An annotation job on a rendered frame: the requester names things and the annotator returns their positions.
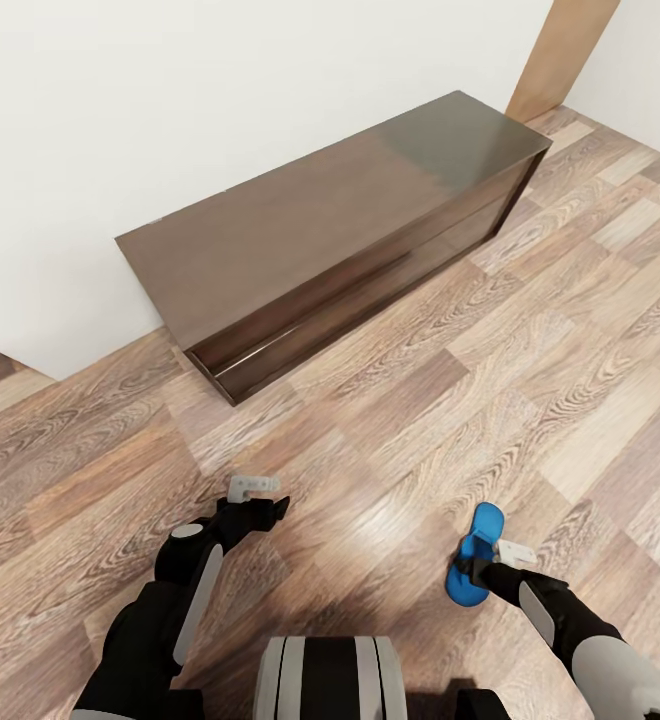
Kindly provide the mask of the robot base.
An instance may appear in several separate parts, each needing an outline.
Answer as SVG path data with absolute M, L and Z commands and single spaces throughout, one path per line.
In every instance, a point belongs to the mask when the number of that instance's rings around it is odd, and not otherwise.
M 200 690 L 170 690 L 162 720 L 204 720 Z M 509 720 L 499 696 L 492 690 L 461 689 L 455 720 Z

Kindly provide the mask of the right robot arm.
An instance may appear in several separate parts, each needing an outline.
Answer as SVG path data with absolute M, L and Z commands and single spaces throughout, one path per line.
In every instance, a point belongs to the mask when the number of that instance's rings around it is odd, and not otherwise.
M 530 547 L 497 539 L 492 550 L 490 562 L 470 557 L 453 563 L 470 584 L 522 609 L 577 684 L 595 720 L 660 720 L 659 669 L 567 590 L 566 581 L 515 569 L 515 561 L 537 562 Z

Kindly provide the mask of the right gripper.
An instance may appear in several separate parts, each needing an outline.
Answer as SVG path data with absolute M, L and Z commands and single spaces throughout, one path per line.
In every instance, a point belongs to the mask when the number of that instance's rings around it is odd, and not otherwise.
M 522 572 L 521 570 L 519 571 L 509 565 L 503 565 L 503 563 L 488 562 L 476 557 L 470 557 L 468 560 L 454 558 L 453 563 L 463 575 L 470 577 L 470 584 L 493 592 L 512 605 L 512 602 L 504 596 L 504 592 L 506 592 L 504 590 L 504 578 L 506 578 L 506 574 L 510 570 Z

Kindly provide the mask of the sandal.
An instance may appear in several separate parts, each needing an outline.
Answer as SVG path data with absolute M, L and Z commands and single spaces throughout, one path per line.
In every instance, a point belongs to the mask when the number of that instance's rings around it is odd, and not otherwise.
M 492 546 L 501 539 L 504 527 L 503 512 L 492 503 L 480 504 L 474 514 L 469 536 L 465 539 L 456 559 L 468 560 L 470 557 L 493 560 Z M 470 584 L 470 577 L 463 575 L 454 565 L 450 566 L 446 578 L 448 596 L 460 606 L 473 607 L 482 603 L 489 591 Z

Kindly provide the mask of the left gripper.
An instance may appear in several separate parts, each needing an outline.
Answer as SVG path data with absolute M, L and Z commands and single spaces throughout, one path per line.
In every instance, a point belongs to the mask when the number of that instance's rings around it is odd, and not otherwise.
M 226 497 L 217 501 L 217 513 L 230 515 L 239 528 L 239 543 L 249 532 L 269 532 L 276 520 L 284 520 L 290 496 L 273 504 L 272 499 L 255 499 L 243 503 L 229 503 Z

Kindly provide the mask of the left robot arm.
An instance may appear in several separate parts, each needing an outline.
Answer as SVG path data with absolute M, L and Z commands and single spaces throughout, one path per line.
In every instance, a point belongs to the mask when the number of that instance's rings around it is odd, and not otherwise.
M 284 520 L 290 496 L 273 504 L 248 492 L 280 491 L 277 478 L 234 476 L 217 514 L 170 532 L 157 557 L 155 581 L 118 614 L 102 663 L 67 720 L 162 720 L 170 685 L 190 652 L 226 555 L 249 532 Z

